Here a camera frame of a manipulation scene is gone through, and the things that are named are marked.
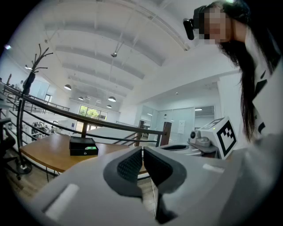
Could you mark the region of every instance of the white wall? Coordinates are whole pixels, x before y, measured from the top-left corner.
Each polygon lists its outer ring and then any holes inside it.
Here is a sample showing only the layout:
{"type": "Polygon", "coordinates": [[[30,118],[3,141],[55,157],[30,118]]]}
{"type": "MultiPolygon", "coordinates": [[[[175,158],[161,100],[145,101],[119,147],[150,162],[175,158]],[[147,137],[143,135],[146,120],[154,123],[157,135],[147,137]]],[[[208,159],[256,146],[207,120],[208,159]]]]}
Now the white wall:
{"type": "Polygon", "coordinates": [[[28,77],[28,73],[23,68],[20,68],[15,61],[4,52],[0,59],[0,77],[3,83],[7,83],[10,74],[12,74],[12,77],[9,83],[14,85],[21,80],[25,81],[28,77]]]}
{"type": "Polygon", "coordinates": [[[215,117],[221,117],[221,104],[217,88],[199,88],[179,95],[171,95],[155,101],[156,110],[215,106],[215,117]]]}
{"type": "MultiPolygon", "coordinates": [[[[151,120],[151,126],[150,130],[156,130],[157,128],[157,116],[158,116],[158,111],[153,109],[153,114],[152,114],[152,120],[151,120]]],[[[157,136],[155,134],[149,134],[148,140],[157,140],[157,136]]]]}
{"type": "Polygon", "coordinates": [[[195,117],[195,127],[201,128],[213,120],[214,117],[195,117]]]}
{"type": "Polygon", "coordinates": [[[134,125],[137,113],[138,105],[131,105],[126,108],[122,108],[120,109],[120,117],[118,121],[129,125],[134,125]]]}
{"type": "Polygon", "coordinates": [[[228,116],[238,134],[241,122],[241,75],[239,73],[220,77],[218,82],[222,117],[228,116]]]}
{"type": "Polygon", "coordinates": [[[34,60],[35,54],[37,54],[37,56],[39,55],[38,44],[40,43],[42,51],[49,48],[47,53],[53,52],[54,54],[48,55],[40,61],[39,66],[47,67],[48,69],[39,69],[39,73],[37,73],[36,76],[40,75],[43,77],[53,89],[55,89],[52,91],[54,94],[52,95],[52,102],[66,106],[70,97],[70,92],[64,89],[64,85],[68,84],[68,74],[67,71],[62,68],[53,46],[49,41],[47,43],[45,42],[45,40],[49,40],[45,33],[42,20],[42,11],[46,10],[46,7],[48,6],[45,4],[38,4],[22,21],[21,25],[11,37],[9,41],[11,49],[5,50],[5,54],[9,55],[13,65],[7,60],[5,60],[3,64],[1,61],[0,77],[4,78],[4,76],[9,76],[9,74],[12,73],[12,79],[17,76],[16,80],[25,80],[30,70],[25,69],[24,66],[26,64],[29,67],[32,66],[31,61],[34,60]]]}
{"type": "Polygon", "coordinates": [[[234,66],[215,45],[199,46],[190,49],[179,62],[162,67],[152,79],[138,84],[131,94],[127,95],[122,107],[138,104],[185,84],[231,71],[235,71],[234,66]]]}
{"type": "Polygon", "coordinates": [[[143,105],[138,105],[136,118],[134,120],[134,126],[138,126],[140,124],[140,120],[142,117],[142,110],[143,110],[143,105]]]}

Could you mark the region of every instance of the window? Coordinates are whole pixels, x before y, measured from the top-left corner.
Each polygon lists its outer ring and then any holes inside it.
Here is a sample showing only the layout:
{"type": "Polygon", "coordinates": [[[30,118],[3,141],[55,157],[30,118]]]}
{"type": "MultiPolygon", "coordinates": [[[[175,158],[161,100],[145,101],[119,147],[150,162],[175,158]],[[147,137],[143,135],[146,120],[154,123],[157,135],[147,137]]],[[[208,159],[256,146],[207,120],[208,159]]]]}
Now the window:
{"type": "MultiPolygon", "coordinates": [[[[98,119],[98,120],[101,120],[101,121],[106,121],[108,113],[81,105],[79,115],[86,116],[86,117],[89,117],[89,118],[98,119]]],[[[84,124],[82,122],[77,121],[76,122],[76,130],[82,132],[83,125],[84,124]]],[[[87,130],[92,130],[92,129],[96,129],[96,128],[99,128],[99,127],[96,126],[96,125],[88,124],[87,130]]]]}

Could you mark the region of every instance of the long black hair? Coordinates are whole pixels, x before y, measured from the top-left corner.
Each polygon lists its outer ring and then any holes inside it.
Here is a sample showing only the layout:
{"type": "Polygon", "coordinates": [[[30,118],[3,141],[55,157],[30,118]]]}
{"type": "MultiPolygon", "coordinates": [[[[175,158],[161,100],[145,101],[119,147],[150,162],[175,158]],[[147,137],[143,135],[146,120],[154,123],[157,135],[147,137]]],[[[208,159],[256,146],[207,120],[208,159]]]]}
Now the long black hair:
{"type": "MultiPolygon", "coordinates": [[[[251,29],[256,40],[257,47],[263,53],[270,73],[277,65],[279,54],[276,52],[269,31],[260,20],[253,18],[249,7],[243,1],[228,3],[227,1],[215,1],[207,8],[221,5],[226,15],[251,29]]],[[[248,53],[244,43],[231,40],[218,45],[219,49],[240,67],[241,76],[241,114],[244,122],[244,131],[248,140],[251,139],[255,128],[254,106],[252,100],[255,98],[255,65],[251,55],[248,53]]]]}

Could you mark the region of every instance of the glass partition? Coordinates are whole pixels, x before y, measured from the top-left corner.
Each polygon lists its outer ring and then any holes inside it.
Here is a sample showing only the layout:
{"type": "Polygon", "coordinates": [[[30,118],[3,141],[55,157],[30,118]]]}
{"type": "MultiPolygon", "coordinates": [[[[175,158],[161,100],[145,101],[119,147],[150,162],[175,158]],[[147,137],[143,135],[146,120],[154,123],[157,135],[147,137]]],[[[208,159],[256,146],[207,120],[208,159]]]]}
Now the glass partition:
{"type": "Polygon", "coordinates": [[[187,143],[191,131],[194,130],[194,108],[159,111],[156,127],[163,131],[164,123],[171,122],[169,143],[187,143]]]}

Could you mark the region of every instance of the black handrail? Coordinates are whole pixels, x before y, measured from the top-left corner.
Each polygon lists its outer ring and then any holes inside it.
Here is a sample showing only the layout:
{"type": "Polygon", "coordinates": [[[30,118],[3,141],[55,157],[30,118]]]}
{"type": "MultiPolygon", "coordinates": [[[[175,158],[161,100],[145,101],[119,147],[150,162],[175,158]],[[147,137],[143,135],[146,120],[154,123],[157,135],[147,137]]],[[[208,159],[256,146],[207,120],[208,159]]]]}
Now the black handrail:
{"type": "Polygon", "coordinates": [[[126,139],[126,138],[129,138],[130,136],[133,136],[133,135],[135,135],[135,134],[136,134],[136,132],[134,132],[134,133],[132,133],[132,134],[130,134],[130,135],[124,137],[124,138],[125,138],[125,139],[126,139]]]}
{"type": "MultiPolygon", "coordinates": [[[[138,138],[138,136],[133,137],[133,139],[135,139],[135,138],[138,138]]],[[[137,140],[137,141],[138,141],[138,140],[137,140]]],[[[146,140],[146,142],[148,142],[148,140],[146,140]]],[[[122,145],[123,145],[123,144],[126,144],[126,143],[128,143],[128,141],[122,143],[122,145]]],[[[134,143],[135,143],[135,142],[134,142],[134,143]]],[[[130,146],[130,145],[129,145],[129,146],[130,146]]]]}
{"type": "MultiPolygon", "coordinates": [[[[8,92],[7,90],[6,90],[6,88],[7,87],[9,87],[9,86],[7,86],[5,83],[3,83],[6,87],[5,87],[5,92],[6,93],[10,93],[10,94],[12,94],[12,95],[15,95],[14,93],[11,93],[11,92],[8,92]]],[[[19,91],[19,90],[17,90],[17,89],[15,89],[15,88],[13,88],[13,87],[9,87],[9,88],[11,88],[14,92],[17,92],[17,93],[19,93],[19,95],[21,96],[21,91],[19,91]]],[[[53,104],[53,105],[57,105],[57,106],[59,106],[59,107],[63,107],[63,108],[66,108],[66,109],[68,109],[68,111],[70,110],[70,108],[68,108],[68,107],[64,107],[64,106],[62,106],[62,105],[59,105],[59,104],[55,104],[55,103],[51,103],[51,102],[49,102],[49,101],[46,101],[46,100],[43,100],[43,99],[40,99],[40,98],[38,98],[38,97],[35,97],[35,96],[33,96],[33,95],[29,95],[30,96],[30,98],[34,98],[34,99],[38,99],[38,100],[41,100],[41,101],[43,101],[45,104],[47,104],[48,105],[48,103],[50,103],[50,104],[53,104]]]]}
{"type": "MultiPolygon", "coordinates": [[[[4,85],[4,86],[5,86],[5,89],[8,89],[12,93],[14,92],[9,86],[7,86],[7,85],[4,85]]],[[[14,95],[21,97],[21,95],[16,93],[16,92],[14,92],[14,95]]],[[[155,131],[155,130],[135,128],[135,127],[131,127],[131,126],[119,125],[119,124],[116,124],[116,123],[105,122],[105,121],[101,121],[101,120],[98,120],[98,119],[92,119],[92,118],[89,118],[89,117],[86,117],[86,116],[81,116],[81,115],[78,115],[78,114],[75,114],[75,113],[71,113],[71,112],[61,110],[61,109],[56,108],[56,107],[46,105],[42,102],[36,101],[34,99],[30,99],[29,97],[23,96],[23,99],[32,103],[33,105],[36,105],[38,107],[43,108],[45,110],[51,111],[51,112],[56,113],[58,115],[62,115],[62,116],[65,116],[67,118],[71,118],[71,119],[74,119],[74,120],[77,120],[77,121],[80,121],[80,122],[83,122],[83,123],[87,123],[87,124],[90,123],[90,124],[95,124],[95,125],[102,126],[102,127],[108,127],[108,128],[120,129],[120,130],[132,131],[132,132],[165,135],[165,132],[163,132],[163,131],[155,131]]]]}
{"type": "MultiPolygon", "coordinates": [[[[28,111],[26,111],[26,110],[23,110],[23,111],[26,112],[27,114],[31,115],[32,117],[37,118],[37,119],[40,120],[40,121],[43,121],[43,122],[48,123],[48,124],[50,124],[50,125],[56,126],[56,127],[60,128],[60,129],[64,129],[64,130],[67,130],[67,131],[70,131],[70,132],[74,132],[74,133],[78,133],[78,134],[82,134],[82,132],[80,132],[80,131],[72,130],[72,129],[69,129],[69,128],[60,126],[60,125],[58,125],[58,124],[54,124],[54,123],[52,123],[52,122],[49,122],[49,121],[47,121],[47,120],[45,120],[45,119],[42,119],[42,118],[40,118],[40,117],[34,115],[34,114],[32,114],[32,113],[30,113],[30,112],[28,112],[28,111]]],[[[46,132],[44,132],[44,131],[42,131],[42,130],[40,130],[40,129],[38,129],[38,128],[32,126],[32,125],[30,125],[29,123],[25,122],[24,120],[23,120],[23,123],[25,123],[25,124],[27,124],[28,126],[34,128],[34,129],[36,129],[36,130],[39,131],[40,133],[43,133],[44,135],[49,136],[48,133],[46,133],[46,132]]],[[[155,143],[155,142],[156,142],[155,140],[134,140],[134,139],[124,139],[124,138],[115,138],[115,137],[105,137],[105,136],[98,136],[98,135],[94,135],[94,134],[90,134],[90,133],[87,133],[86,135],[87,135],[87,136],[96,137],[96,138],[102,138],[102,139],[111,139],[111,140],[118,140],[118,141],[126,141],[126,143],[129,142],[129,141],[134,141],[134,143],[136,143],[136,142],[155,143]]]]}

